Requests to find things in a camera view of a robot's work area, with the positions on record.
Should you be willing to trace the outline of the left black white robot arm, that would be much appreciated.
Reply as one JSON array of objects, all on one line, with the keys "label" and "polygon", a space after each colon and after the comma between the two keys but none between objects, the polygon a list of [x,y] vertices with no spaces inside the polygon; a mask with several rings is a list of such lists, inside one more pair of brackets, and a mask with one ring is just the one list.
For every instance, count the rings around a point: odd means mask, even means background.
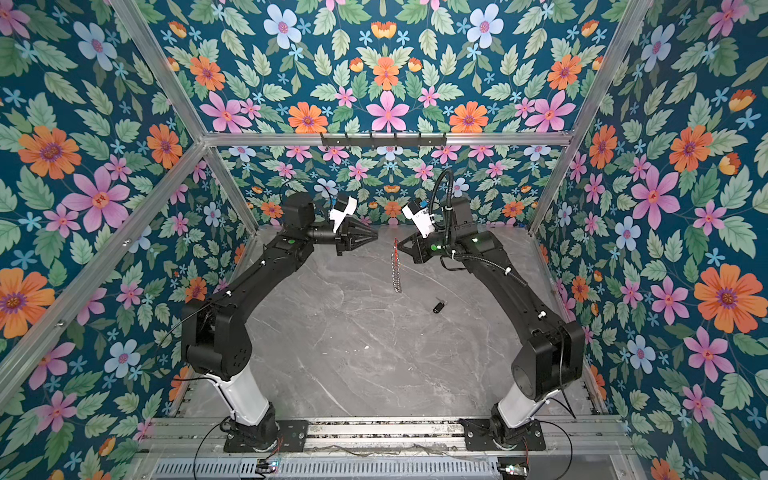
[{"label": "left black white robot arm", "polygon": [[324,220],[315,217],[307,193],[290,195],[281,208],[282,229],[266,243],[261,256],[229,286],[191,301],[182,319],[182,360],[213,384],[228,407],[222,426],[232,446],[261,452],[277,447],[280,427],[274,405],[252,373],[247,321],[272,290],[306,263],[317,245],[332,245],[341,256],[378,239],[372,228],[354,217],[357,200],[346,194],[337,196]]}]

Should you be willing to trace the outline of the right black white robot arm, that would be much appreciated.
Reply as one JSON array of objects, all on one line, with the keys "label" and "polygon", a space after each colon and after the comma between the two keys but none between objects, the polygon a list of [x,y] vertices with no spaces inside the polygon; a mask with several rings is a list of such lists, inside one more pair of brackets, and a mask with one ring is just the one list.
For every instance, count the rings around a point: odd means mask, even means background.
[{"label": "right black white robot arm", "polygon": [[416,264],[448,259],[479,280],[507,315],[521,342],[511,364],[513,383],[497,402],[487,432],[495,446],[512,449],[535,431],[544,404],[580,379],[585,335],[582,328],[550,308],[525,281],[493,232],[478,229],[466,198],[448,200],[439,225],[427,207],[402,209],[417,232],[398,243]]}]

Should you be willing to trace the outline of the red handled key ring organizer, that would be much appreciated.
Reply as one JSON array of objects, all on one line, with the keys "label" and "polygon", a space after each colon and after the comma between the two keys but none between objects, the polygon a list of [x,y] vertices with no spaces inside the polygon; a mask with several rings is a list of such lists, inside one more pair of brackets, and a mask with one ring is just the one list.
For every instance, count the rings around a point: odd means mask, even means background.
[{"label": "red handled key ring organizer", "polygon": [[398,243],[399,243],[398,238],[395,237],[393,240],[393,251],[391,255],[391,276],[392,276],[392,286],[394,291],[397,293],[402,293],[403,289],[401,284]]}]

